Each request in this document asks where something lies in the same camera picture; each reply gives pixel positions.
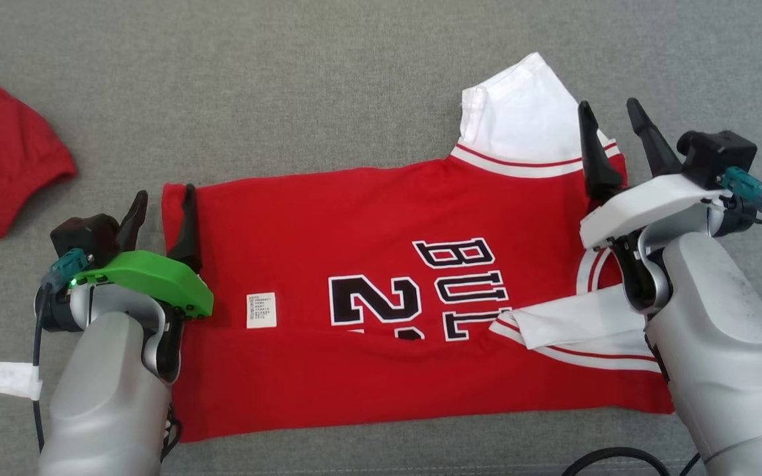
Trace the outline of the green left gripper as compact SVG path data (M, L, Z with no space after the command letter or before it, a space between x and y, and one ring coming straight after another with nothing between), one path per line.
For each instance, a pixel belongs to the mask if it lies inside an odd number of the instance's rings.
M119 253L102 268L75 275L78 284L118 284L183 311L188 320L205 319L214 310L214 293L199 276L202 248L199 241L196 187L186 184L181 202L182 220L175 246L167 256L136 250L140 227L146 220L148 192L139 190L119 226Z

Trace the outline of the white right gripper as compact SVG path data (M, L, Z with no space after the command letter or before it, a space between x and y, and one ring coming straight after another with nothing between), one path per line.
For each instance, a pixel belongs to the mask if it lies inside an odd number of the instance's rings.
M655 178L622 192L623 177L601 144L599 124L590 104L581 100L577 108L586 192L591 202L605 203L581 220L579 234L585 248L605 246L609 239L653 225L704 199L729 196L724 188L705 190L680 175L681 160L638 99L627 99L626 110Z

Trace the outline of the red white basketball jersey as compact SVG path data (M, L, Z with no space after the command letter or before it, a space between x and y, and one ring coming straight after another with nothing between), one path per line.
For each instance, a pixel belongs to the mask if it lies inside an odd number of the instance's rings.
M404 167L197 190L214 312L173 406L193 443L269 430L618 407L673 412L589 213L577 99L533 52L462 92Z

